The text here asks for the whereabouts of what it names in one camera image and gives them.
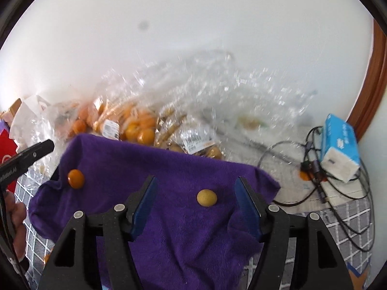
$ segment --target finger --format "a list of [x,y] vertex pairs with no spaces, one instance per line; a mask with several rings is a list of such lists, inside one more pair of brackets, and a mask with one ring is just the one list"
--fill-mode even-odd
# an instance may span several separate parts
[[15,208],[11,214],[11,220],[15,228],[18,229],[23,224],[24,219],[27,217],[26,205],[22,202],[15,204]]
[[14,249],[18,260],[21,260],[26,254],[26,235],[27,228],[24,225],[19,226],[14,238]]
[[10,191],[6,191],[4,193],[4,199],[5,199],[5,209],[7,212],[12,212],[15,208],[15,195],[13,195]]

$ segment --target red object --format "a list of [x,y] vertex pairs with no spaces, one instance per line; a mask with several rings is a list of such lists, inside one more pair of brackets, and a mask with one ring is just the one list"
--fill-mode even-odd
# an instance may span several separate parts
[[[0,134],[0,159],[1,163],[4,163],[12,156],[16,155],[16,144],[13,139],[9,138],[9,134],[6,130]],[[13,181],[8,185],[9,191],[15,193],[16,181]]]

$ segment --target brown wooden frame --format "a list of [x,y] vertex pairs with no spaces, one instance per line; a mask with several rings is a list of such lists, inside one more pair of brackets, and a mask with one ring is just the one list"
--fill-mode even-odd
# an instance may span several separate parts
[[376,21],[373,22],[373,51],[359,97],[348,118],[359,141],[382,101],[387,85],[387,38]]

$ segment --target round metal pin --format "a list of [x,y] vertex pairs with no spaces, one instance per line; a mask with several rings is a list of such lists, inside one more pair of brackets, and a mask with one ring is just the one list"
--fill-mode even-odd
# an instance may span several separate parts
[[279,207],[277,205],[272,204],[268,206],[268,210],[272,211],[273,213],[276,213],[279,211]]
[[123,211],[124,209],[125,209],[124,204],[117,204],[116,206],[114,206],[115,211]]
[[74,213],[74,218],[79,219],[80,217],[83,216],[83,212],[81,210],[78,210]]
[[310,213],[309,217],[313,220],[319,220],[320,216],[316,213]]

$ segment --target grid tablecloth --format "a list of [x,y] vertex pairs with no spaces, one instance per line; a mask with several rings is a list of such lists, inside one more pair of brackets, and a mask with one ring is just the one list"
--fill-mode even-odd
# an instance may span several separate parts
[[[17,201],[22,201],[28,207],[31,197],[36,193],[37,187],[44,182],[42,177],[26,176],[23,175],[17,181],[17,187],[15,196]],[[338,214],[349,224],[352,228],[357,231],[362,231],[368,224],[368,217],[370,213],[370,205],[367,199],[358,199],[346,204],[342,204],[336,207]],[[345,233],[339,226],[337,219],[333,213],[328,210],[316,211],[327,225],[330,233],[332,234],[336,244],[346,263],[351,264],[359,273],[361,273],[371,258],[371,252],[363,253],[352,246]],[[27,216],[25,220],[27,227],[27,247],[26,256],[30,261],[30,268],[26,274],[28,282],[30,283],[31,289],[36,290],[37,285],[43,271],[44,257],[51,252],[54,247],[54,243],[50,240],[40,237],[34,228],[32,227],[30,220]],[[372,240],[372,226],[364,232],[361,236],[352,234],[351,237],[360,247],[368,247]],[[295,255],[295,239],[289,240],[288,256],[286,259],[285,270],[283,274],[282,284],[280,289],[289,289],[291,275],[293,271]],[[257,263],[259,260],[259,254],[252,257],[242,273],[241,281],[238,290],[246,290],[251,279]]]

